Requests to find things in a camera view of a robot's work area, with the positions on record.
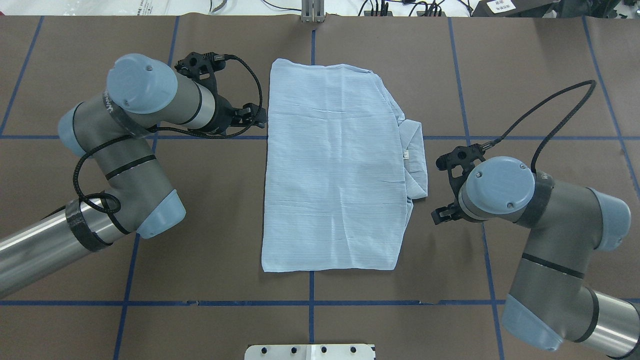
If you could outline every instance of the white sticker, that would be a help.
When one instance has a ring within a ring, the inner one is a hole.
[[[511,2],[511,0],[494,0],[487,1],[487,6],[489,9],[493,11],[493,13],[503,13],[508,12],[509,10],[514,10],[516,6]]]

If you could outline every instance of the robotic arm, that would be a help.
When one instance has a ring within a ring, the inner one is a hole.
[[[259,105],[233,108],[218,94],[214,73],[224,69],[227,60],[237,60],[250,71],[258,85]],[[81,157],[74,172],[79,199],[0,240],[0,299],[111,246],[126,234],[137,231],[143,238],[151,238],[184,218],[184,206],[146,136],[174,130],[204,138],[228,138],[252,125],[265,126],[260,84],[242,59],[191,53],[175,68],[179,74],[144,55],[125,55],[109,71],[103,93],[62,117],[60,139]],[[157,127],[162,121],[189,130]],[[244,129],[224,135],[230,126]],[[84,195],[77,176],[90,156],[111,188]]]
[[[484,160],[487,144],[459,146],[438,158],[455,201],[432,212],[435,224],[503,218],[531,229],[503,326],[522,341],[555,351],[563,339],[613,359],[640,359],[640,306],[584,287],[594,250],[614,250],[630,227],[628,206],[591,188],[532,172],[520,160]],[[481,160],[478,166],[475,160]],[[461,166],[462,176],[451,170]]]

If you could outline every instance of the white bracket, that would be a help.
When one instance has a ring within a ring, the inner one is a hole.
[[[302,22],[324,22],[324,0],[302,0]]]
[[[376,360],[375,345],[252,345],[244,360]]]

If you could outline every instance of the blue cloth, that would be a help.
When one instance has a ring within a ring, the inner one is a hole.
[[[422,127],[350,65],[271,68],[262,267],[392,270],[427,195]]]

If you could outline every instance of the light blue joint cap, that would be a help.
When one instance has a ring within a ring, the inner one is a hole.
[[[622,238],[629,233],[631,211],[629,211],[627,203],[617,197],[598,192],[592,188],[589,190],[596,195],[602,212],[602,239],[596,250],[614,250],[622,243]]]
[[[107,91],[121,108],[136,114],[150,114],[169,105],[178,91],[178,79],[161,61],[141,54],[127,54],[117,59],[109,70]]]
[[[476,166],[465,183],[469,200],[489,214],[504,215],[524,208],[536,189],[529,167],[509,156],[496,156]]]
[[[182,221],[187,211],[174,189],[142,222],[137,232],[144,239],[151,239],[155,235],[171,229]]]
[[[562,336],[508,294],[502,313],[502,326],[516,338],[542,350],[556,351],[563,342]]]
[[[62,141],[69,150],[76,156],[81,157],[86,154],[86,152],[78,143],[76,132],[74,131],[74,115],[76,114],[78,106],[80,106],[80,104],[74,106],[74,108],[60,118],[58,122],[58,136],[60,137],[60,141]]]

